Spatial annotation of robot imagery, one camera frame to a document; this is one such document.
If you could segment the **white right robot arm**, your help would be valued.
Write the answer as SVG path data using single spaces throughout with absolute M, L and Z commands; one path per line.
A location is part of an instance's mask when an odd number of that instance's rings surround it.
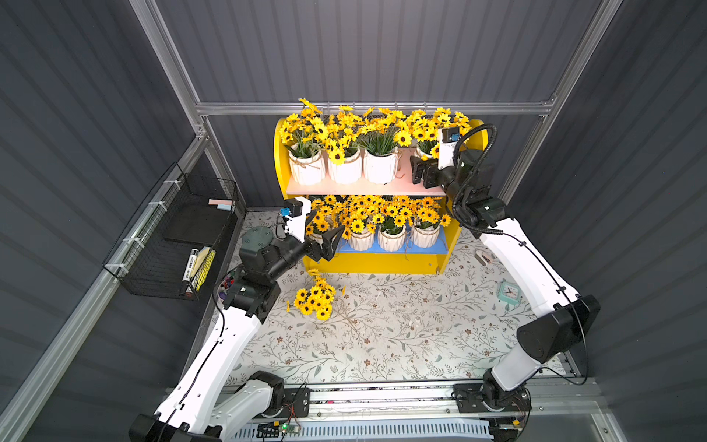
M 526 411 L 530 396 L 525 384 L 550 359 L 587 343 L 587 332 L 600 311 L 593 296 L 581 296 L 541 256 L 506 204 L 489 194 L 492 168 L 482 165 L 482 152 L 466 150 L 453 165 L 413 157 L 412 181 L 441 188 L 452 217 L 501 261 L 530 305 L 535 320 L 520 326 L 517 344 L 483 376 L 480 390 L 455 390 L 462 403 L 482 403 L 491 412 L 510 405 Z

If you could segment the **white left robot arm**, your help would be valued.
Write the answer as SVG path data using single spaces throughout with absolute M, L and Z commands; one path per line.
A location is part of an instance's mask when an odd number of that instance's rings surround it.
M 276 239 L 269 228 L 252 228 L 242 239 L 240 264 L 226 278 L 217 303 L 221 322 L 179 384 L 154 414 L 134 420 L 132 441 L 222 441 L 258 415 L 282 412 L 282 378 L 258 371 L 226 401 L 217 401 L 245 347 L 265 323 L 281 293 L 278 279 L 304 257 L 331 260 L 344 233 L 334 228 L 322 241 L 292 235 Z

